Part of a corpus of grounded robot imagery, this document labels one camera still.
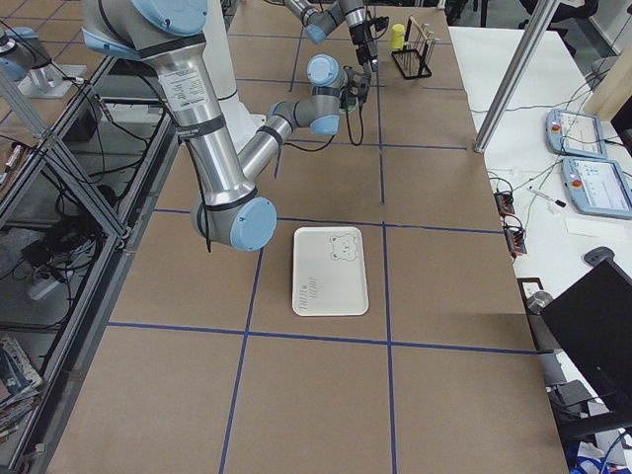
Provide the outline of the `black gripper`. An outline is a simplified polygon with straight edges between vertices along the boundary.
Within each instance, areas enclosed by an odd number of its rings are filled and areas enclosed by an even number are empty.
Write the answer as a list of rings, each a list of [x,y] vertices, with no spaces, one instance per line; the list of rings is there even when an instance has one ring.
[[[356,97],[357,106],[362,107],[370,89],[370,73],[355,71],[350,66],[345,66],[344,72],[346,80],[341,88],[341,99]]]
[[[378,49],[368,22],[351,27],[351,39],[358,64],[365,72],[376,72],[379,65]]]

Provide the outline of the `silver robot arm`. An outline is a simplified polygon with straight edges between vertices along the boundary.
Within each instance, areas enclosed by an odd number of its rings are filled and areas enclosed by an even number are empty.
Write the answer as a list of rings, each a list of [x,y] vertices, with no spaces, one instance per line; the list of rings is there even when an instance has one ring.
[[[378,70],[378,47],[371,27],[375,18],[370,18],[363,1],[334,1],[326,10],[318,10],[310,1],[282,1],[301,23],[308,37],[314,44],[319,44],[338,26],[346,25],[355,46],[358,64],[363,71]]]
[[[197,232],[207,243],[257,251],[277,226],[275,206],[258,193],[255,180],[299,128],[334,136],[341,99],[351,87],[366,95],[378,65],[366,8],[361,1],[335,1],[320,12],[308,1],[288,1],[315,43],[337,26],[348,26],[360,73],[327,54],[307,65],[311,95],[272,106],[266,121],[237,149],[213,88],[232,81],[226,25],[217,1],[85,1],[86,45],[108,56],[141,61],[157,74],[179,139],[189,149],[197,174],[199,202],[192,211]]]

